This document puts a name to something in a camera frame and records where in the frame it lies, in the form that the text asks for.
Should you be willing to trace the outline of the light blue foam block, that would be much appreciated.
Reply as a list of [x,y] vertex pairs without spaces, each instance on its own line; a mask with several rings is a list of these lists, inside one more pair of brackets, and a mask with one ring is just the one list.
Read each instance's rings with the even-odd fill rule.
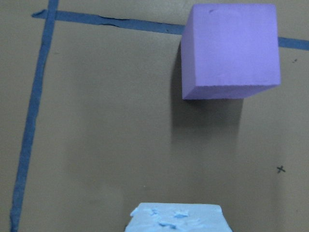
[[126,232],[231,232],[222,209],[214,204],[140,203]]

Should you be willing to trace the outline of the purple foam block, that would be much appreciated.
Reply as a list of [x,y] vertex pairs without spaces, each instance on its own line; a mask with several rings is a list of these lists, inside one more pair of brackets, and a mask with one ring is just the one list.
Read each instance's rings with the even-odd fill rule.
[[195,4],[181,39],[184,100],[243,99],[281,84],[274,4]]

